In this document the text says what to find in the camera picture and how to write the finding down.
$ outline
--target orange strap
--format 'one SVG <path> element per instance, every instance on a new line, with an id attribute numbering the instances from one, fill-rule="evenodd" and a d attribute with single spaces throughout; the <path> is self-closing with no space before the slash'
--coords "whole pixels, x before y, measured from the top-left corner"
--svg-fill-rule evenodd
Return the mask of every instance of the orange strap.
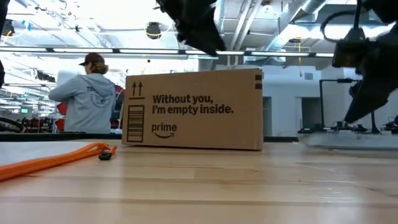
<path id="1" fill-rule="evenodd" d="M 109 151 L 112 155 L 114 155 L 116 152 L 116 146 L 109 147 L 105 143 L 94 142 L 79 150 L 66 154 L 39 159 L 31 159 L 28 161 L 17 162 L 15 164 L 0 166 L 0 181 L 21 175 L 26 175 L 42 169 L 59 166 L 89 156 L 95 156 L 101 154 L 104 151 Z"/>

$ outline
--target amazon box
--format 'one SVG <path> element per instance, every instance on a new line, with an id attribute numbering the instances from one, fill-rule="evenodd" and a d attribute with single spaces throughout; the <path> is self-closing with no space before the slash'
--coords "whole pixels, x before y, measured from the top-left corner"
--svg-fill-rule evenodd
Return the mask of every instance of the amazon box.
<path id="1" fill-rule="evenodd" d="M 262 150 L 262 71 L 126 78 L 123 144 Z"/>

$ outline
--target wooden table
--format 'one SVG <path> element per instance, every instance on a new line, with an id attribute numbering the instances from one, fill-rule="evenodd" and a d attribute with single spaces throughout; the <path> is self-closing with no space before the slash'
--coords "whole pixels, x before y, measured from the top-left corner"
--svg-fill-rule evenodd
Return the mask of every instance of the wooden table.
<path id="1" fill-rule="evenodd" d="M 119 141 L 105 141 L 119 144 Z M 0 183 L 0 223 L 397 223 L 397 152 L 119 146 Z"/>

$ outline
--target baseball cap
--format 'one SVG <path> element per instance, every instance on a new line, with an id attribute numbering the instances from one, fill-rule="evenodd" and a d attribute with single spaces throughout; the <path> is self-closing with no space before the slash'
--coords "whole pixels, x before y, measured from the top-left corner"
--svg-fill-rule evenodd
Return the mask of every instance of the baseball cap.
<path id="1" fill-rule="evenodd" d="M 97 53 L 89 53 L 88 55 L 86 55 L 85 61 L 83 63 L 80 63 L 79 65 L 81 66 L 85 66 L 90 62 L 102 62 L 105 63 L 104 58 Z"/>

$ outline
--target doorway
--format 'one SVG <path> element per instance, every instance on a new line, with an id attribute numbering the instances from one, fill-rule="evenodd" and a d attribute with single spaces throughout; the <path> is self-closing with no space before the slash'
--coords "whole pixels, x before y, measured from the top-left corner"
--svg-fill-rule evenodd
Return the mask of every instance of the doorway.
<path id="1" fill-rule="evenodd" d="M 321 103 L 319 97 L 303 97 L 302 101 L 302 127 L 314 128 L 321 123 Z"/>
<path id="2" fill-rule="evenodd" d="M 272 98 L 262 98 L 262 133 L 264 136 L 272 136 Z"/>

